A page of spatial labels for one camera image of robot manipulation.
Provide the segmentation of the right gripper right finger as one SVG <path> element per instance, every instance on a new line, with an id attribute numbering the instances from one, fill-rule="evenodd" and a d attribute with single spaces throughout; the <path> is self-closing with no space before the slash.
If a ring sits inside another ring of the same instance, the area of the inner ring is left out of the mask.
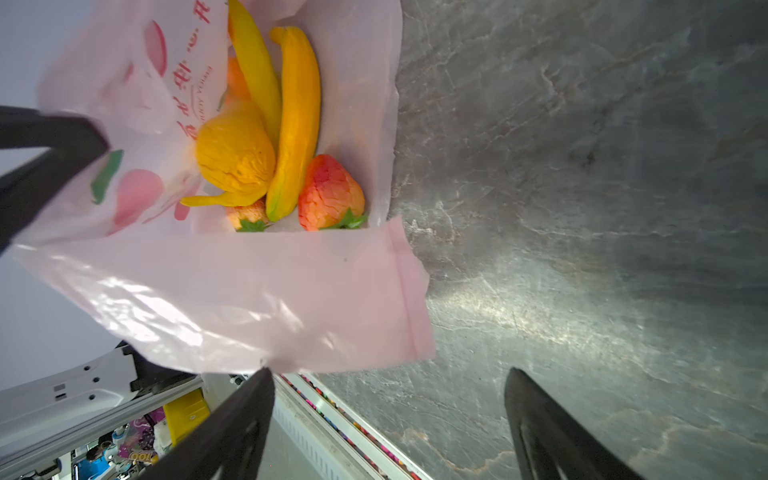
<path id="1" fill-rule="evenodd" d="M 504 405 L 523 479 L 638 479 L 525 371 L 512 368 Z"/>

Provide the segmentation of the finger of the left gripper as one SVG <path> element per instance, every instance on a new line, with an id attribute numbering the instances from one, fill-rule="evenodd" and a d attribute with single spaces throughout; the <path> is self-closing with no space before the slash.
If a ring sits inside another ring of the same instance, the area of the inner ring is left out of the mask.
<path id="1" fill-rule="evenodd" d="M 1 148 L 44 150 L 1 177 L 1 249 L 5 250 L 72 178 L 108 151 L 109 143 L 86 117 L 3 106 Z"/>

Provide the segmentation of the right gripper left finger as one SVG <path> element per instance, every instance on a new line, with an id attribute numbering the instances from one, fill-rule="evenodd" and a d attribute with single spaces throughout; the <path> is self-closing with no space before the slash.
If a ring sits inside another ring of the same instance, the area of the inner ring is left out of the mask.
<path id="1" fill-rule="evenodd" d="M 240 385 L 203 423 L 143 479 L 255 479 L 258 477 L 275 403 L 270 369 Z"/>

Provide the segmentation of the pink printed plastic bag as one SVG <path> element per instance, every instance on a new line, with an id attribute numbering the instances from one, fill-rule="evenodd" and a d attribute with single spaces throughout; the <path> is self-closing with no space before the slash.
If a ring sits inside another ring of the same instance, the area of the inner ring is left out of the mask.
<path id="1" fill-rule="evenodd" d="M 205 190 L 194 135 L 224 108 L 224 1 L 100 1 L 46 70 L 47 114 L 79 115 L 108 151 L 11 245 L 29 271 L 150 361 L 194 373 L 332 373 L 430 359 L 429 277 L 389 218 L 402 43 L 397 1 L 251 1 L 319 63 L 318 149 L 362 186 L 368 221 L 238 233 Z"/>

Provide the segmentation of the orange toy tangerine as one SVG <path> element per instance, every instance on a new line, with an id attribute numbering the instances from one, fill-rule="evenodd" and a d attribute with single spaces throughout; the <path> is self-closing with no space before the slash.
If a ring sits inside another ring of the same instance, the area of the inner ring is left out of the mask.
<path id="1" fill-rule="evenodd" d="M 247 82 L 235 57 L 230 56 L 227 63 L 227 90 L 225 102 L 250 100 Z"/>

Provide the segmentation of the yellow green toy mango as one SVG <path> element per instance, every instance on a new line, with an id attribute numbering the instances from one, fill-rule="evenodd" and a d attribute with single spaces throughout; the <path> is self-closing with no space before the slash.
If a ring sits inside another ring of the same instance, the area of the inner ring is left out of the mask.
<path id="1" fill-rule="evenodd" d="M 266 131 L 277 149 L 282 119 L 280 84 L 259 28 L 237 0 L 229 1 L 229 30 L 250 97 L 261 109 Z"/>

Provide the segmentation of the yellow toy banana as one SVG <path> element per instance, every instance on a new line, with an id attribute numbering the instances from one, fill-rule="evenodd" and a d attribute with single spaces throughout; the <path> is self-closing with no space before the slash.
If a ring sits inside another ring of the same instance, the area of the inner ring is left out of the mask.
<path id="1" fill-rule="evenodd" d="M 322 90 L 318 61 L 298 27 L 275 27 L 270 38 L 282 53 L 282 119 L 277 169 L 266 195 L 266 214 L 277 222 L 293 212 L 315 157 Z"/>

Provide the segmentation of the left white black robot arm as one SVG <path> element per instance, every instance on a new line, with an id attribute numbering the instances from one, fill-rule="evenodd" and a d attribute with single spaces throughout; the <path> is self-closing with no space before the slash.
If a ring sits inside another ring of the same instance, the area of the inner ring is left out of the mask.
<path id="1" fill-rule="evenodd" d="M 1 147 L 42 151 L 1 177 L 1 248 L 7 250 L 69 180 L 107 152 L 108 142 L 85 118 L 4 106 Z M 155 365 L 120 343 L 81 366 L 6 388 L 1 392 L 1 463 L 37 452 L 59 434 L 191 377 Z"/>

